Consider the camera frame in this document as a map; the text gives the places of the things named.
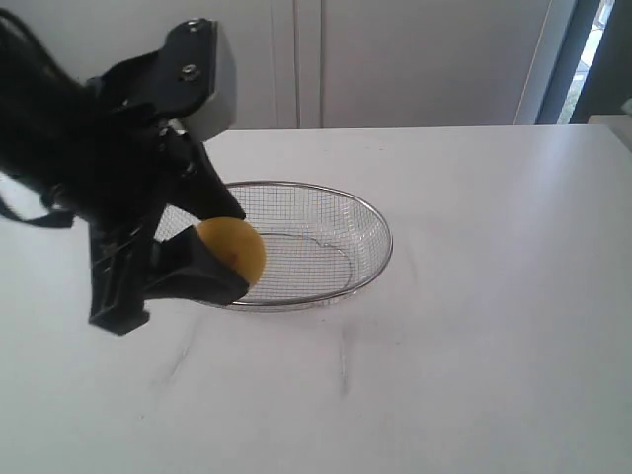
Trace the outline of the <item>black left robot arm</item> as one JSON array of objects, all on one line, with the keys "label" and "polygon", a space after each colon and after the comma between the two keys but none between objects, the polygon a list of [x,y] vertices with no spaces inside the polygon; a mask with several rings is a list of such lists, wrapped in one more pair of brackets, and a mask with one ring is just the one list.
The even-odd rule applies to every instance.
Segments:
[{"label": "black left robot arm", "polygon": [[144,325],[149,299],[226,306],[247,281],[188,228],[159,241],[166,208],[244,219],[204,143],[235,120],[236,68],[217,21],[180,23],[152,52],[72,79],[17,15],[1,14],[1,169],[39,195],[33,226],[89,226],[89,321]]}]

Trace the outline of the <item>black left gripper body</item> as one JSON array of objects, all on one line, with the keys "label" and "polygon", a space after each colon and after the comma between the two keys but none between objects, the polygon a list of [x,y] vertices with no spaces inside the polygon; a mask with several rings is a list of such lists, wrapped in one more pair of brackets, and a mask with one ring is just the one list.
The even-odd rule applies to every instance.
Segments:
[{"label": "black left gripper body", "polygon": [[125,335],[144,325],[158,270],[154,234],[198,172],[198,147],[168,125],[162,102],[179,68],[162,53],[123,61],[81,87],[54,141],[61,153],[46,202],[89,224],[91,325]]}]

